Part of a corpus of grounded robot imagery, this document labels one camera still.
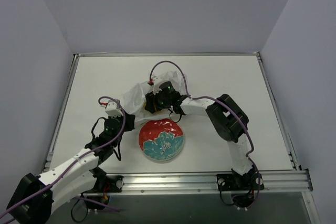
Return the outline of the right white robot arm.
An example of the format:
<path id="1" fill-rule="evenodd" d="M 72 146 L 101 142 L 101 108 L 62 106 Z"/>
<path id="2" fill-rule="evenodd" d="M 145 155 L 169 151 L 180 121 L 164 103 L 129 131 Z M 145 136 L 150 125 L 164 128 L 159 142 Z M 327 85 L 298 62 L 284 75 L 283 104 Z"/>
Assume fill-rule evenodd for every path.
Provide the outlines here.
<path id="1" fill-rule="evenodd" d="M 228 144 L 235 186 L 244 189 L 251 184 L 257 168 L 249 157 L 254 151 L 247 128 L 249 119 L 229 95 L 193 98 L 188 94 L 180 94 L 170 81 L 155 84 L 150 80 L 149 86 L 150 91 L 145 95 L 145 110 L 152 114 L 169 110 L 180 116 L 199 115 L 209 118 L 219 137 Z"/>

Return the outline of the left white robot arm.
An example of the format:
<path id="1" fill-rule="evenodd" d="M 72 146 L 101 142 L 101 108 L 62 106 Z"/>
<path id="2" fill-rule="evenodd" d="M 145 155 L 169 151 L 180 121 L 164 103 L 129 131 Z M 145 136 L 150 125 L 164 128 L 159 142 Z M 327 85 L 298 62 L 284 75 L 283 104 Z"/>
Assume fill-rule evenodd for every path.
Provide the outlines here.
<path id="1" fill-rule="evenodd" d="M 134 130 L 135 116 L 108 117 L 99 136 L 74 157 L 59 166 L 19 182 L 5 213 L 19 223 L 46 223 L 51 214 L 80 193 L 100 192 L 106 185 L 106 173 L 99 168 L 120 145 L 122 134 Z"/>

